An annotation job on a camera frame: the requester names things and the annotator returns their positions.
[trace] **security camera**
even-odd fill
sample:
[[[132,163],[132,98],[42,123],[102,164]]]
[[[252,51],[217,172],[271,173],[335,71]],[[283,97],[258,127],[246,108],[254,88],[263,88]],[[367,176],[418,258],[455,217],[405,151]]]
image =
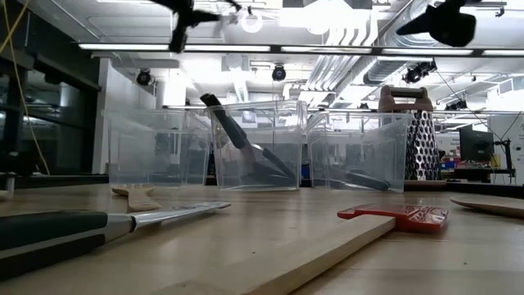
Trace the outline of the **security camera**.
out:
[[[273,81],[280,82],[285,80],[286,78],[286,70],[284,70],[283,65],[276,65],[275,69],[273,70],[273,74],[271,75],[273,78]]]
[[[151,75],[150,69],[141,69],[137,75],[137,84],[142,86],[149,86],[155,82],[155,78]]]

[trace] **ceiling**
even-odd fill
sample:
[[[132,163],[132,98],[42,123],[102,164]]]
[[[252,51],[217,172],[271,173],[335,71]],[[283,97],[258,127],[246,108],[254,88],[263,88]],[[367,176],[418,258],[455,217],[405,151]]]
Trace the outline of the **ceiling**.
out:
[[[375,13],[378,29],[384,26],[407,0],[390,2],[389,9]],[[220,36],[214,36],[215,25],[202,24],[189,32],[188,42],[325,44],[328,41],[329,34],[312,34],[307,28],[309,24],[318,23],[318,19],[322,19],[321,11],[318,12],[318,16],[313,14],[310,19],[300,20],[302,27],[282,26],[284,12],[288,13],[295,9],[282,8],[287,5],[286,3],[288,3],[286,0],[267,0],[253,4],[254,7],[261,7],[256,11],[263,16],[262,29],[257,33],[248,33],[241,25],[230,25]],[[215,1],[196,0],[196,7],[215,11],[225,9],[223,4],[217,4]],[[133,3],[132,0],[38,0],[32,1],[30,8],[80,42],[168,43],[171,30],[176,25],[176,17],[172,17],[169,10],[158,5]],[[524,48],[524,30],[520,29],[524,27],[524,10],[519,9],[521,8],[506,9],[504,16],[495,18],[498,9],[467,8],[470,13],[477,16],[476,37],[469,47]],[[251,62],[267,61],[271,65],[269,68],[249,66],[249,73],[245,75],[249,91],[261,93],[282,93],[285,84],[308,79],[318,60],[318,56],[308,55],[248,54],[245,56]],[[115,59],[115,64],[125,65],[126,70],[132,75],[138,67],[132,65],[140,64],[142,67],[141,61],[162,61],[166,67],[175,60],[179,61],[189,84],[187,95],[190,98],[197,98],[201,91],[218,94],[234,91],[231,72],[222,70],[222,58],[223,54],[121,53]],[[272,81],[271,67],[275,63],[284,64],[289,81],[280,83]],[[506,80],[500,76],[521,72],[524,74],[524,59],[436,58],[436,64],[453,91],[469,89],[468,95],[472,97],[472,102],[482,101],[486,96],[484,90],[495,86],[501,80]],[[159,68],[152,69],[151,72],[162,79],[168,70]],[[487,79],[495,79],[495,82],[483,82]],[[392,75],[388,83],[404,86],[400,81],[400,73]],[[431,74],[419,84],[410,85],[410,87],[422,86],[430,90],[430,97],[434,101],[445,102],[445,98],[453,94],[436,74]]]

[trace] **clear plastic container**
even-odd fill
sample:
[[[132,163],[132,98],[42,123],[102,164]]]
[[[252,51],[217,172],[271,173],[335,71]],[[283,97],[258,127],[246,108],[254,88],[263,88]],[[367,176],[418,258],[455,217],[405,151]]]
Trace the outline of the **clear plastic container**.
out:
[[[253,102],[208,107],[217,184],[221,189],[298,189],[304,102]]]
[[[404,191],[410,114],[322,112],[305,131],[311,184],[337,190]]]
[[[206,182],[211,146],[204,111],[105,112],[111,187],[154,187],[151,197]]]

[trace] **wooden table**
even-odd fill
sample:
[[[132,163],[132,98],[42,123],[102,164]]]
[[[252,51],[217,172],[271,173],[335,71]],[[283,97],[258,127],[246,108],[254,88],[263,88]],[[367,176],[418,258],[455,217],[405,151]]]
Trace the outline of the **wooden table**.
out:
[[[344,222],[337,211],[369,202],[449,208],[449,226],[440,235],[389,233],[296,294],[524,293],[524,220],[463,209],[449,201],[454,195],[180,189],[170,199],[173,204],[220,200],[233,205],[217,214],[137,232],[86,256],[0,283],[0,294],[150,294],[206,267],[240,261],[329,229]],[[106,210],[108,203],[113,211],[125,208],[125,200],[112,197],[107,185],[27,189],[17,191],[14,201],[0,203],[0,216]]]

